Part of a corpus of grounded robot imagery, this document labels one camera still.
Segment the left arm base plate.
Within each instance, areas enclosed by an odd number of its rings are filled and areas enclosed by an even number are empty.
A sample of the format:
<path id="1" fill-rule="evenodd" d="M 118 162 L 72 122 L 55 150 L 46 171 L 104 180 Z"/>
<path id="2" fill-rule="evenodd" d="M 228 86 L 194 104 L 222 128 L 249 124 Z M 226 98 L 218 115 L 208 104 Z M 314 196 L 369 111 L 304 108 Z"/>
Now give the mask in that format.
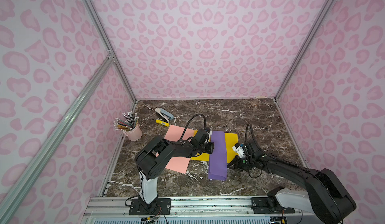
<path id="1" fill-rule="evenodd" d="M 150 204 L 145 203 L 141 198 L 131 200 L 130 204 L 125 203 L 129 208 L 129 215 L 144 216 L 144 215 L 169 215 L 171 209 L 171 199 L 156 198 Z"/>

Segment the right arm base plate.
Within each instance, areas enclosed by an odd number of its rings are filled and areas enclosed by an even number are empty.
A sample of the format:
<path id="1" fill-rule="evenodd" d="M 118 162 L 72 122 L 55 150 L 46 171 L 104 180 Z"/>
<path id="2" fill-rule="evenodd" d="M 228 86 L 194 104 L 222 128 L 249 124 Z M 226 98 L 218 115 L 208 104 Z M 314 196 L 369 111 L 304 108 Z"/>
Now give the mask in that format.
<path id="1" fill-rule="evenodd" d="M 262 198 L 251 198 L 252 207 L 254 214 L 294 214 L 295 209 L 282 207 L 276 197 L 278 191 L 283 190 L 284 187 L 279 186 L 267 193 L 266 197 Z"/>

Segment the purple paper sheet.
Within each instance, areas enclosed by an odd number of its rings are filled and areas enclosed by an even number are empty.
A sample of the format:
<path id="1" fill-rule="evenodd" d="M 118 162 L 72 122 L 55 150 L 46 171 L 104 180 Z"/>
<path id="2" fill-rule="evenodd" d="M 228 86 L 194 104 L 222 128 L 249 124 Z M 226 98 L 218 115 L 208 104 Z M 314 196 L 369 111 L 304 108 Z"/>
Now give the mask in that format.
<path id="1" fill-rule="evenodd" d="M 225 181 L 227 179 L 227 150 L 223 131 L 214 131 L 211 135 L 214 149 L 210 154 L 208 179 Z"/>

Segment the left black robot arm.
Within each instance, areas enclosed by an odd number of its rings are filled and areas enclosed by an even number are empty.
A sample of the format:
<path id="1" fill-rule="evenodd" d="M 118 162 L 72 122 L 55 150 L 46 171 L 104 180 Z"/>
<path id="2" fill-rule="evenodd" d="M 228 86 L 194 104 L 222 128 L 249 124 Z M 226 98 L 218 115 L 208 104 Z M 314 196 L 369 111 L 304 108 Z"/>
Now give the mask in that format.
<path id="1" fill-rule="evenodd" d="M 135 163 L 140 178 L 138 199 L 144 207 L 155 205 L 158 199 L 157 178 L 173 157 L 192 158 L 213 152 L 211 135 L 209 128 L 200 129 L 186 140 L 170 141 L 158 135 L 137 153 Z"/>

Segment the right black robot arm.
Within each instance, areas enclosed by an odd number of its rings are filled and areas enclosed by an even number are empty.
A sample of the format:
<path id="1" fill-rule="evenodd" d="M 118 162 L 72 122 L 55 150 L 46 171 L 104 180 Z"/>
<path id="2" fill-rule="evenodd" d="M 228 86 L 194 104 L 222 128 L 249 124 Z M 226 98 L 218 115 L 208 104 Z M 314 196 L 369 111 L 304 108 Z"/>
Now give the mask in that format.
<path id="1" fill-rule="evenodd" d="M 283 177 L 304 189 L 293 191 L 276 187 L 268 192 L 264 201 L 254 205 L 255 210 L 281 213 L 286 209 L 298 209 L 316 215 L 325 224 L 338 224 L 357 208 L 347 189 L 329 169 L 309 169 L 285 161 L 266 153 L 256 142 L 237 143 L 233 150 L 237 155 L 227 165 L 229 169 L 249 172 L 256 168 Z"/>

